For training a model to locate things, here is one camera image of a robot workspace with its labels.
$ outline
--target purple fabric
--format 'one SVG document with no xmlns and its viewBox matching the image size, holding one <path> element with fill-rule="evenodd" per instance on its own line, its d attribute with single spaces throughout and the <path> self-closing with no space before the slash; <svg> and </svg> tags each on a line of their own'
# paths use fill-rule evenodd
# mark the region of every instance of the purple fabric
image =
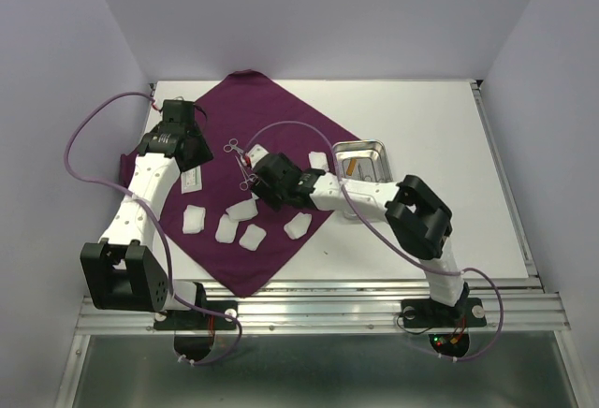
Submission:
<svg viewBox="0 0 599 408">
<path fill-rule="evenodd" d="M 215 280 L 238 297 L 248 297 L 262 287 L 322 226 L 330 213 L 312 211 L 308 233 L 299 240 L 291 240 L 283 231 L 298 210 L 285 207 L 278 212 L 258 200 L 258 216 L 240 223 L 232 244 L 222 244 L 214 239 L 220 217 L 231 205 L 251 197 L 239 188 L 241 172 L 234 153 L 225 153 L 223 147 L 231 138 L 244 147 L 261 127 L 282 121 L 294 120 L 312 124 L 331 141 L 356 139 L 354 135 L 334 123 L 317 110 L 293 96 L 266 76 L 255 71 L 234 73 L 225 78 L 198 101 L 208 114 L 205 122 L 196 114 L 212 152 L 214 160 L 202 165 L 203 189 L 181 194 L 181 185 L 173 185 L 162 210 L 160 224 L 167 235 L 189 256 L 197 261 Z M 290 125 L 274 127 L 257 142 L 270 152 L 285 153 L 300 168 L 308 168 L 310 151 L 326 151 L 322 139 L 305 127 Z M 128 186 L 135 167 L 136 153 L 121 157 L 121 179 Z M 205 227 L 197 235 L 184 235 L 183 211 L 187 205 L 206 208 Z M 250 252 L 239 246 L 245 229 L 255 224 L 267 231 L 266 238 L 257 251 Z"/>
</svg>

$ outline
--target gray wall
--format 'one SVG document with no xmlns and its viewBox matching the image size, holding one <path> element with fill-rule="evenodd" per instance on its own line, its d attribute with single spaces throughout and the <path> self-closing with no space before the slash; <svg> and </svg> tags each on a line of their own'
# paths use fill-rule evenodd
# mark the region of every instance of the gray wall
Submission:
<svg viewBox="0 0 599 408">
<path fill-rule="evenodd" d="M 483 96 L 534 260 L 596 384 L 599 0 L 532 0 Z"/>
<path fill-rule="evenodd" d="M 80 247 L 116 208 L 66 174 L 62 152 L 93 106 L 146 80 L 104 0 L 0 0 L 0 19 L 0 405 L 53 406 L 85 293 Z M 112 108 L 75 164 L 115 177 L 143 107 Z"/>
<path fill-rule="evenodd" d="M 107 0 L 160 79 L 482 78 L 529 0 Z"/>
</svg>

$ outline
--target stainless steel tray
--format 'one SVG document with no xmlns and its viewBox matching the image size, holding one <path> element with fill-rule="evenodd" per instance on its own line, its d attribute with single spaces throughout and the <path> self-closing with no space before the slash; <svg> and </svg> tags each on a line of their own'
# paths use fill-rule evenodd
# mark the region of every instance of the stainless steel tray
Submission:
<svg viewBox="0 0 599 408">
<path fill-rule="evenodd" d="M 391 168 L 385 145 L 376 139 L 342 141 L 333 146 L 342 176 L 365 182 L 392 182 Z M 343 212 L 347 219 L 356 219 L 355 213 Z"/>
</svg>

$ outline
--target white table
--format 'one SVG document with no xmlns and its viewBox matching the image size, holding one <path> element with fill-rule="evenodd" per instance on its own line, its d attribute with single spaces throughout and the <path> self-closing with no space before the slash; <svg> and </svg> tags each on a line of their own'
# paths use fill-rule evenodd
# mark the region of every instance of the white table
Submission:
<svg viewBox="0 0 599 408">
<path fill-rule="evenodd" d="M 196 100 L 217 83 L 160 81 L 155 98 L 158 106 L 164 99 L 177 96 Z M 480 268 L 495 279 L 528 277 L 471 82 L 278 80 L 277 83 L 357 137 L 381 140 L 396 181 L 401 181 L 407 173 L 416 174 L 439 195 L 453 211 L 453 252 L 460 267 Z M 144 132 L 159 121 L 160 115 L 150 110 Z M 315 144 L 314 149 L 322 150 L 322 146 Z M 385 223 L 376 226 L 395 241 Z M 212 279 L 172 241 L 170 246 L 175 279 Z M 165 266 L 163 247 L 157 236 L 153 252 Z M 423 278 L 422 271 L 394 255 L 364 226 L 335 213 L 271 281 Z"/>
</svg>

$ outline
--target purple cable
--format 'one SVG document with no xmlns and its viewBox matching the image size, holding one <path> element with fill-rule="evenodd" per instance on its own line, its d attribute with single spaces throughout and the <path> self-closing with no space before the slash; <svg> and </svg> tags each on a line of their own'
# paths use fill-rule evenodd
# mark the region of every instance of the purple cable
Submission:
<svg viewBox="0 0 599 408">
<path fill-rule="evenodd" d="M 104 186 L 107 186 L 108 188 L 112 188 L 114 190 L 117 190 L 117 191 L 123 193 L 126 196 L 133 198 L 141 206 L 141 208 L 145 210 L 145 212 L 148 214 L 148 217 L 152 220 L 152 223 L 156 227 L 156 231 L 158 232 L 158 236 L 160 237 L 160 240 L 162 241 L 162 244 L 165 248 L 165 256 L 167 257 L 167 269 L 168 269 L 168 291 L 170 292 L 170 294 L 173 295 L 173 298 L 191 310 L 194 310 L 196 312 L 200 312 L 203 314 L 208 314 L 210 316 L 218 316 L 218 317 L 222 317 L 224 319 L 228 319 L 229 321 L 233 322 L 237 326 L 237 328 L 239 329 L 239 333 L 238 333 L 237 337 L 235 338 L 235 341 L 227 348 L 227 350 L 225 352 L 223 352 L 222 355 L 219 355 L 218 357 L 215 357 L 215 358 L 198 361 L 198 362 L 186 360 L 188 363 L 192 364 L 193 366 L 203 366 L 203 365 L 207 365 L 207 364 L 212 364 L 216 361 L 219 361 L 219 360 L 227 357 L 228 355 L 231 354 L 231 352 L 233 352 L 233 350 L 235 349 L 235 347 L 237 346 L 237 344 L 239 343 L 239 341 L 241 339 L 241 335 L 243 334 L 243 328 L 241 326 L 241 322 L 236 317 L 229 316 L 228 314 L 224 314 L 224 313 L 214 312 L 212 310 L 206 310 L 205 308 L 197 307 L 196 305 L 189 303 L 186 300 L 181 299 L 179 296 L 177 296 L 174 293 L 172 257 L 170 255 L 170 247 L 168 247 L 167 234 L 165 233 L 164 229 L 160 226 L 158 218 L 153 213 L 150 206 L 143 199 L 138 198 L 131 190 L 129 190 L 128 188 L 125 188 L 124 186 L 119 185 L 118 183 L 114 183 L 114 182 L 111 182 L 111 181 L 108 181 L 105 179 L 101 179 L 101 178 L 81 176 L 77 171 L 75 171 L 75 169 L 73 169 L 73 167 L 71 166 L 71 164 L 69 162 L 69 155 L 71 152 L 71 148 L 73 146 L 73 142 L 75 141 L 75 139 L 77 138 L 77 136 L 79 135 L 79 133 L 83 129 L 83 127 L 85 127 L 85 125 L 87 125 L 92 120 L 92 118 L 94 118 L 97 115 L 97 113 L 99 111 L 101 111 L 103 108 L 105 108 L 107 105 L 116 101 L 117 99 L 120 99 L 120 98 L 126 97 L 126 96 L 141 96 L 141 97 L 145 97 L 146 99 L 148 99 L 151 102 L 154 102 L 154 99 L 151 96 L 146 95 L 144 93 L 127 92 L 127 93 L 121 93 L 119 95 L 115 95 L 115 96 L 111 97 L 110 99 L 106 100 L 105 102 L 103 102 L 102 104 L 100 104 L 89 115 L 87 115 L 87 117 L 83 120 L 83 122 L 75 129 L 75 132 L 73 132 L 73 135 L 71 135 L 71 138 L 68 139 L 68 142 L 65 147 L 65 153 L 63 155 L 63 161 L 65 163 L 66 172 L 68 172 L 71 176 L 73 176 L 78 181 L 88 182 L 88 183 L 97 183 L 100 185 L 104 185 Z"/>
<path fill-rule="evenodd" d="M 489 285 L 495 292 L 495 295 L 497 296 L 497 301 L 499 303 L 499 323 L 497 324 L 497 331 L 493 335 L 493 338 L 489 341 L 489 343 L 485 347 L 483 347 L 481 350 L 479 350 L 475 354 L 472 354 L 468 357 L 462 357 L 462 358 L 448 357 L 448 356 L 441 355 L 441 354 L 435 354 L 429 350 L 425 350 L 425 349 L 416 347 L 416 349 L 418 349 L 424 353 L 427 353 L 430 355 L 435 355 L 438 357 L 443 357 L 450 361 L 472 361 L 473 359 L 477 359 L 477 358 L 483 356 L 484 354 L 486 354 L 490 350 L 490 348 L 497 342 L 497 340 L 499 339 L 499 336 L 501 335 L 502 329 L 504 327 L 504 301 L 502 300 L 502 296 L 499 292 L 499 288 L 497 287 L 495 282 L 493 282 L 491 280 L 491 278 L 487 274 L 485 274 L 482 270 L 478 270 L 476 268 L 464 268 L 461 271 L 434 270 L 432 268 L 429 268 L 427 266 L 424 266 L 424 265 L 418 263 L 411 256 L 406 254 L 403 250 L 401 250 L 395 244 L 393 244 L 391 241 L 389 241 L 387 239 L 387 237 L 385 237 L 381 232 L 379 232 L 376 229 L 376 227 L 374 227 L 373 224 L 368 219 L 366 219 L 366 217 L 362 213 L 360 213 L 360 211 L 358 210 L 358 207 L 356 206 L 356 204 L 354 204 L 354 201 L 351 199 L 351 197 L 349 196 L 349 193 L 347 193 L 347 190 L 345 189 L 345 185 L 344 185 L 343 179 L 341 177 L 342 173 L 339 168 L 339 162 L 335 159 L 335 152 L 333 151 L 333 145 L 330 143 L 327 136 L 325 134 L 323 134 L 320 130 L 318 130 L 316 127 L 314 127 L 313 125 L 303 123 L 301 121 L 279 121 L 277 123 L 269 124 L 265 127 L 262 127 L 260 130 L 258 130 L 254 134 L 252 139 L 250 139 L 247 142 L 244 150 L 249 151 L 250 146 L 252 146 L 254 144 L 254 142 L 256 141 L 256 139 L 266 130 L 269 130 L 278 125 L 284 125 L 284 124 L 294 124 L 294 125 L 301 125 L 304 127 L 308 127 L 309 129 L 313 130 L 316 134 L 318 134 L 318 136 L 320 136 L 321 139 L 323 139 L 325 141 L 327 146 L 329 146 L 330 153 L 331 153 L 332 159 L 333 159 L 333 165 L 335 166 L 335 174 L 337 175 L 337 181 L 339 182 L 341 191 L 343 193 L 343 197 L 345 197 L 347 204 L 354 211 L 354 213 L 356 214 L 358 219 L 362 222 L 362 224 L 365 225 L 374 234 L 374 236 L 376 236 L 376 238 L 378 238 L 380 241 L 382 241 L 389 249 L 391 249 L 393 252 L 395 252 L 397 255 L 399 255 L 401 258 L 406 260 L 411 265 L 416 266 L 420 270 L 424 270 L 424 271 L 430 272 L 432 274 L 458 276 L 458 275 L 462 275 L 463 273 L 466 273 L 466 272 L 475 272 L 475 273 L 479 274 L 480 276 L 482 276 L 483 279 L 485 279 L 487 282 L 489 282 Z"/>
</svg>

